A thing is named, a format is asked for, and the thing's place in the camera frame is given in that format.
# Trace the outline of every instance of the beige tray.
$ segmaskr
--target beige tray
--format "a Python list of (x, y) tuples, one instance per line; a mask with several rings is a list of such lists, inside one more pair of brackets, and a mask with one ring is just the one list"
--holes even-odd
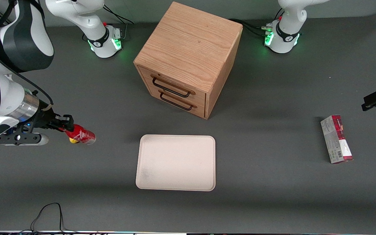
[(213, 190), (214, 138), (206, 135), (143, 136), (136, 185), (140, 189)]

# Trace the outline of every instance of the drawer handle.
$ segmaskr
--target drawer handle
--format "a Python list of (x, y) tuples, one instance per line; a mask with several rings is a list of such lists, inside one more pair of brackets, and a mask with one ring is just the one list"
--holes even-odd
[(161, 100), (163, 100), (163, 101), (165, 101), (165, 102), (168, 102), (168, 103), (170, 103), (170, 104), (173, 104), (174, 106), (176, 106), (176, 107), (178, 107), (178, 108), (181, 108), (181, 109), (183, 109), (183, 110), (185, 110), (185, 111), (190, 111), (190, 110), (192, 110), (192, 107), (193, 107), (193, 105), (191, 105), (189, 108), (186, 108), (186, 107), (181, 106), (181, 105), (179, 105), (179, 104), (177, 104), (177, 103), (175, 103), (175, 102), (172, 102), (172, 101), (170, 101), (170, 100), (166, 100), (165, 98), (163, 98), (163, 92), (161, 92)]
[(172, 93), (172, 94), (178, 95), (178, 96), (180, 96), (180, 97), (182, 97), (182, 98), (187, 98), (187, 97), (191, 94), (191, 92), (188, 92), (186, 95), (182, 95), (182, 94), (180, 94), (180, 93), (178, 93), (178, 92), (172, 91), (172, 90), (169, 89), (169, 88), (166, 88), (166, 87), (164, 87), (164, 86), (161, 86), (161, 85), (155, 83), (156, 80), (157, 80), (157, 79), (154, 77), (153, 80), (152, 80), (153, 85), (157, 86), (158, 88), (162, 88), (162, 89), (164, 89), (165, 91), (168, 91), (168, 92), (170, 92), (170, 93)]

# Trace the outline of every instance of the gray tabletop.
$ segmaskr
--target gray tabletop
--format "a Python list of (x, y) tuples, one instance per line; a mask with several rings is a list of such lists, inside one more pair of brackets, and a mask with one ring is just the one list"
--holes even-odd
[[(0, 230), (27, 229), (59, 202), (75, 230), (376, 234), (376, 109), (361, 110), (376, 91), (376, 15), (309, 19), (286, 55), (245, 30), (209, 120), (149, 95), (133, 59), (154, 28), (130, 25), (123, 51), (108, 59), (78, 27), (48, 29), (54, 61), (25, 75), (97, 142), (43, 131), (45, 146), (0, 146)], [(333, 114), (342, 115), (353, 162), (329, 162), (319, 120)], [(145, 134), (213, 136), (215, 190), (138, 189)], [(51, 207), (36, 229), (57, 224)]]

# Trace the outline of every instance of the metal connector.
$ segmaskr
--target metal connector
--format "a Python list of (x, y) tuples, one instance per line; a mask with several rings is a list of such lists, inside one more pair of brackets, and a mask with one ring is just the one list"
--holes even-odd
[(268, 31), (268, 32), (272, 32), (272, 27), (270, 27), (270, 26), (262, 26), (262, 27), (261, 27), (261, 30), (265, 30), (265, 31)]

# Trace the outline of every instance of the wooden drawer cabinet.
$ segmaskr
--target wooden drawer cabinet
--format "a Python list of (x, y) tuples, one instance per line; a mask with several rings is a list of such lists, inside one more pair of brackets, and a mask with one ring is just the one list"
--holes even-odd
[(208, 119), (241, 34), (241, 24), (173, 2), (134, 65), (153, 97)]

